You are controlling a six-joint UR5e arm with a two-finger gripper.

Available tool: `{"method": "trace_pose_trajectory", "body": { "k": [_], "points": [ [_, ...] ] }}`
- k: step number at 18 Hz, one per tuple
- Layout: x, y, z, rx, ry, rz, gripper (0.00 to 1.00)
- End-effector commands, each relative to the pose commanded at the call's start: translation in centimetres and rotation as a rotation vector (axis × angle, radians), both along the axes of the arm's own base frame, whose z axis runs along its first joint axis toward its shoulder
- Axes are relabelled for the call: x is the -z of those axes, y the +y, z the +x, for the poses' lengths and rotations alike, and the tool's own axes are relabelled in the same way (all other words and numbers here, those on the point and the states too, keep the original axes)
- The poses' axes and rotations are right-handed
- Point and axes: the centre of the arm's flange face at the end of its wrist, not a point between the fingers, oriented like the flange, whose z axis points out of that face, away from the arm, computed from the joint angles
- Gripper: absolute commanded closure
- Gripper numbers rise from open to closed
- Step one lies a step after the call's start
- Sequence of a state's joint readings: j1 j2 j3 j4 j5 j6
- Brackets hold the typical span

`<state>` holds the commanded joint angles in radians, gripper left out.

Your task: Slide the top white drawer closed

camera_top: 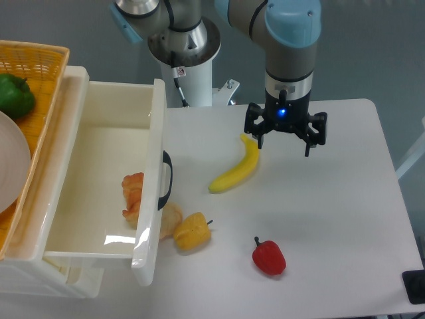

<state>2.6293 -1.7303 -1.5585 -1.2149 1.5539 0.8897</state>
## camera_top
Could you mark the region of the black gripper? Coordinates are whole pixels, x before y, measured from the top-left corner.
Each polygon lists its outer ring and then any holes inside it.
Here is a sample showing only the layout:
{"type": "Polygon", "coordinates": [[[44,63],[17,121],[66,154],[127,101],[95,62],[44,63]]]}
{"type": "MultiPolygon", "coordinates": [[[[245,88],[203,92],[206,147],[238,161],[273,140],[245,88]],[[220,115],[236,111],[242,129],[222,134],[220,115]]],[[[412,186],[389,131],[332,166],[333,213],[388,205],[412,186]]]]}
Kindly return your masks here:
{"type": "Polygon", "coordinates": [[[262,149],[264,135],[272,130],[294,133],[305,142],[304,156],[311,148],[325,145],[327,138],[327,113],[308,113],[310,92],[297,100],[287,100],[286,93],[277,98],[266,92],[265,108],[249,103],[244,122],[244,132],[251,134],[262,149]]]}

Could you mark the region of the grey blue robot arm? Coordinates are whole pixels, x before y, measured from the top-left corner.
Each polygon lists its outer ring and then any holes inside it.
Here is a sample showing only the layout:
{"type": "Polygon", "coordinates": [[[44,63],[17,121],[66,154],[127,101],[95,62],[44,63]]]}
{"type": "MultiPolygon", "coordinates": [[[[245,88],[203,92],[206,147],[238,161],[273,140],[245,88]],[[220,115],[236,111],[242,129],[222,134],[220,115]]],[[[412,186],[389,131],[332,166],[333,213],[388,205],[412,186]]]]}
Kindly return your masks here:
{"type": "MultiPolygon", "coordinates": [[[[271,132],[295,134],[306,148],[326,141],[327,114],[310,114],[319,1],[216,1],[217,13],[256,43],[266,57],[265,102],[250,103],[244,131],[262,145],[271,132]]],[[[110,12],[131,43],[146,41],[161,67],[170,108],[212,106],[212,61],[220,50],[217,26],[200,1],[112,1],[110,12]]]]}

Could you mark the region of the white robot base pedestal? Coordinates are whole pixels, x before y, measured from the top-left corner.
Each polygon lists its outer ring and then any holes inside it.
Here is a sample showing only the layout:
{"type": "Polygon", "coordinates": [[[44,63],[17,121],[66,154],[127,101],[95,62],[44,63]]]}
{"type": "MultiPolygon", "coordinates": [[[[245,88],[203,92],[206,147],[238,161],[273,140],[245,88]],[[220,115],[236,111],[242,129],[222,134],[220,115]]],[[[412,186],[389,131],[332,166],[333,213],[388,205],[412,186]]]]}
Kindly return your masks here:
{"type": "Polygon", "coordinates": [[[148,47],[161,69],[168,108],[234,104],[238,81],[229,78],[222,87],[213,86],[213,60],[221,39],[211,20],[201,19],[190,31],[165,29],[149,37],[148,47]]]}

